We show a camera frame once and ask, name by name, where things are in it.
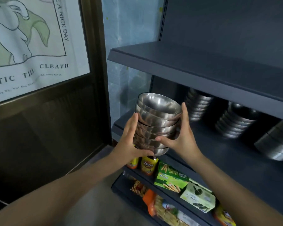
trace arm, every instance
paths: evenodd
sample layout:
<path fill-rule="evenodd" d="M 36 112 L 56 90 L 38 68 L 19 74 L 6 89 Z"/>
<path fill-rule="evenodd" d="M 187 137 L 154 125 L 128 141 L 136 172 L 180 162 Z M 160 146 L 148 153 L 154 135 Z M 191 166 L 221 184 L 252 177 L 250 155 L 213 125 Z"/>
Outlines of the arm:
<path fill-rule="evenodd" d="M 0 226 L 53 225 L 60 217 L 106 176 L 139 156 L 152 156 L 149 150 L 133 146 L 138 115 L 127 122 L 121 140 L 110 155 L 91 166 L 57 179 L 23 196 L 0 211 Z"/>
<path fill-rule="evenodd" d="M 189 125 L 189 116 L 185 103 L 182 104 L 182 109 L 183 115 L 179 137 L 176 140 L 156 137 L 156 140 L 173 148 L 201 175 L 237 225 L 283 226 L 283 215 L 230 178 L 200 152 Z"/>

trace stack of metal bowls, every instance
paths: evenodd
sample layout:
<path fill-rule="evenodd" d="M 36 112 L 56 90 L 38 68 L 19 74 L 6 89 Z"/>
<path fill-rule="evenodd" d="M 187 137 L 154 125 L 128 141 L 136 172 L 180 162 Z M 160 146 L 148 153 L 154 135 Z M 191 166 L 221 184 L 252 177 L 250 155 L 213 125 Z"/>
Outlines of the stack of metal bowls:
<path fill-rule="evenodd" d="M 229 102 L 228 109 L 215 124 L 216 130 L 227 138 L 238 138 L 253 122 L 260 112 L 237 103 Z"/>
<path fill-rule="evenodd" d="M 268 158 L 283 161 L 283 120 L 265 133 L 254 145 Z"/>
<path fill-rule="evenodd" d="M 188 109 L 190 121 L 200 120 L 213 98 L 210 94 L 190 88 L 184 101 Z"/>
<path fill-rule="evenodd" d="M 180 104 L 160 94 L 142 93 L 135 105 L 135 112 L 139 114 L 134 136 L 136 147 L 151 150 L 154 156 L 165 154 L 169 148 L 155 138 L 174 138 L 177 122 L 182 114 Z"/>

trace hand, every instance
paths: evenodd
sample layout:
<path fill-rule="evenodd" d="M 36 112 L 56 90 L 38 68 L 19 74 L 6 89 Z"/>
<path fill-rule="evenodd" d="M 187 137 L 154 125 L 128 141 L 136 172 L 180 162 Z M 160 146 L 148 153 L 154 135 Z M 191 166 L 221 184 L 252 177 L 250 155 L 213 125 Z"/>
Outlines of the hand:
<path fill-rule="evenodd" d="M 136 149 L 133 145 L 133 137 L 138 120 L 138 114 L 134 113 L 126 123 L 120 141 L 109 155 L 113 161 L 120 163 L 120 166 L 124 166 L 137 157 L 154 155 L 154 153 L 150 150 Z"/>
<path fill-rule="evenodd" d="M 179 137 L 176 140 L 170 140 L 166 137 L 156 137 L 155 140 L 160 141 L 162 144 L 174 149 L 185 161 L 194 160 L 202 156 L 200 152 L 193 132 L 189 124 L 189 115 L 186 105 L 183 102 L 181 104 L 182 115 L 181 115 L 181 129 Z"/>

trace orange package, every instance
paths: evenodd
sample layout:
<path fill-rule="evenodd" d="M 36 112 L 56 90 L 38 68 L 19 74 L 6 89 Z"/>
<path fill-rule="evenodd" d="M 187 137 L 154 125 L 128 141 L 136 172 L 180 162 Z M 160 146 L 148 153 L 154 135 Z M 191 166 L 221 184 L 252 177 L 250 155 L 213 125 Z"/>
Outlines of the orange package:
<path fill-rule="evenodd" d="M 148 206 L 148 212 L 150 216 L 155 216 L 156 215 L 156 210 L 155 210 L 155 199 L 156 199 L 156 193 L 154 193 L 152 190 L 147 190 L 147 192 L 144 194 L 144 197 L 142 198 L 143 201 L 146 203 Z"/>

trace poster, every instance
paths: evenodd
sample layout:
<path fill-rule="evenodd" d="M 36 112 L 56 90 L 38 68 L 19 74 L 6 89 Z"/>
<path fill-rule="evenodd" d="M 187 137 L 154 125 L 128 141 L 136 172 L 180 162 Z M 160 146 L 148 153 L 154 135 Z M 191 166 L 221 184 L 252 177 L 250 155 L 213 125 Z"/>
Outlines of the poster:
<path fill-rule="evenodd" d="M 89 72 L 78 0 L 0 0 L 0 102 Z"/>

